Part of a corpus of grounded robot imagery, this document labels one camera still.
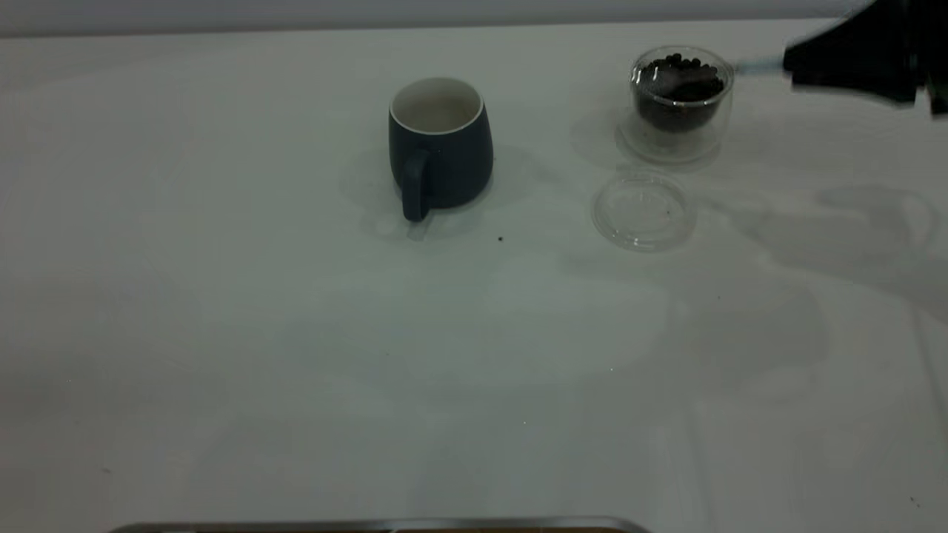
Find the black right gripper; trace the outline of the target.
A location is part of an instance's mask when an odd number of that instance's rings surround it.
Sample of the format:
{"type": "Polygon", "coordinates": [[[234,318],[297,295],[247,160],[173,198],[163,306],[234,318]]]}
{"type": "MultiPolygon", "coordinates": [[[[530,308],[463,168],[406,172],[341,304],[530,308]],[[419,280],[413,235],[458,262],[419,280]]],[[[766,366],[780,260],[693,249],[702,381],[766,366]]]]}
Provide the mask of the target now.
{"type": "Polygon", "coordinates": [[[946,1],[873,1],[819,34],[789,44],[783,67],[795,89],[870,95],[914,104],[921,89],[930,114],[947,111],[946,1]],[[872,67],[872,74],[820,72],[872,67]]]}

